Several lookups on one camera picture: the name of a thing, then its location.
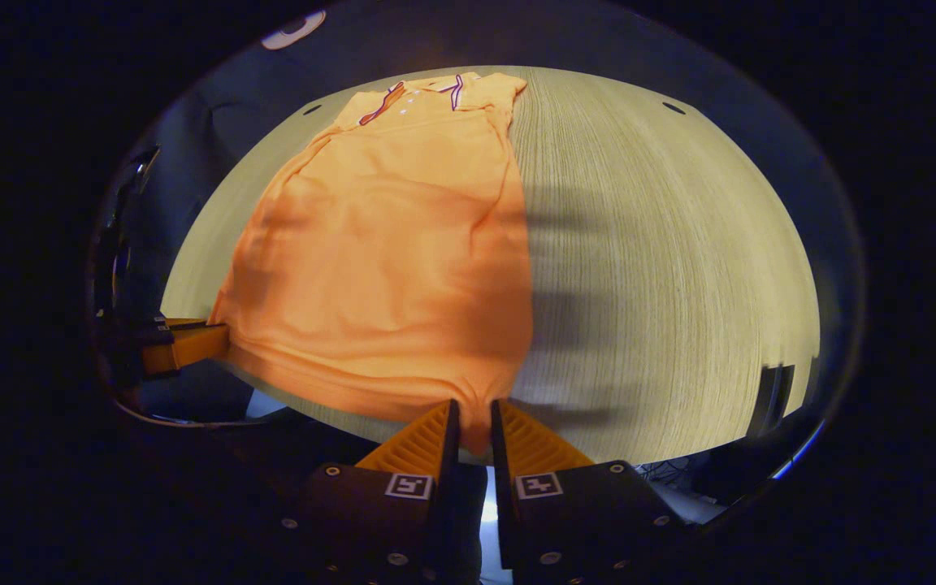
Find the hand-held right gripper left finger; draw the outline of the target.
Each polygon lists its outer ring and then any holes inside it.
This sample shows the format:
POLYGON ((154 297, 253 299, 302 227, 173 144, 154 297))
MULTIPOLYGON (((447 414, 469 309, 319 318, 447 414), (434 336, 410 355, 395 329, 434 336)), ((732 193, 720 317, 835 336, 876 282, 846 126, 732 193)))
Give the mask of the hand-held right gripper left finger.
POLYGON ((460 408, 431 408, 360 462, 327 462, 288 516, 308 584, 438 584, 460 447, 460 408))

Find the orange T-shirt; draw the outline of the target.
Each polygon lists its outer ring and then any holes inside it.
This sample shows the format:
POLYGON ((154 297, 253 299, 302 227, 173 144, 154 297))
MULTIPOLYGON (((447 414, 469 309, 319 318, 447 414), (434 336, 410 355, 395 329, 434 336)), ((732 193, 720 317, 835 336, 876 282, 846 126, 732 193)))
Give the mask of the orange T-shirt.
POLYGON ((209 323, 229 358, 332 409, 412 421, 454 401, 490 444, 531 345, 530 241, 510 144, 520 77, 355 93, 279 169, 238 237, 209 323))

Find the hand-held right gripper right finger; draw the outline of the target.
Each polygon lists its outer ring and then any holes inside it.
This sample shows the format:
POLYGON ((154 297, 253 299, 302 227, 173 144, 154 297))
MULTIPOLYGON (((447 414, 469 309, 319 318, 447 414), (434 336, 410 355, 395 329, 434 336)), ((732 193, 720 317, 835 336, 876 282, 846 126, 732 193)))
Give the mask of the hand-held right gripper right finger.
POLYGON ((516 584, 639 584, 686 523, 626 461, 595 463, 507 400, 491 403, 501 565, 516 584))

